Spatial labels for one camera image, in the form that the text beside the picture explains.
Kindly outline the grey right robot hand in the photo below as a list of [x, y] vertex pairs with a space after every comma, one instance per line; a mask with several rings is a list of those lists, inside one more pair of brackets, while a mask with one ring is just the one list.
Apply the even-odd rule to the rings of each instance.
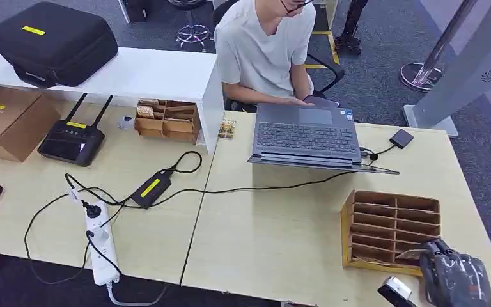
[[434, 306], [491, 306], [485, 264], [450, 248], [441, 238], [423, 244], [419, 266], [426, 299]]

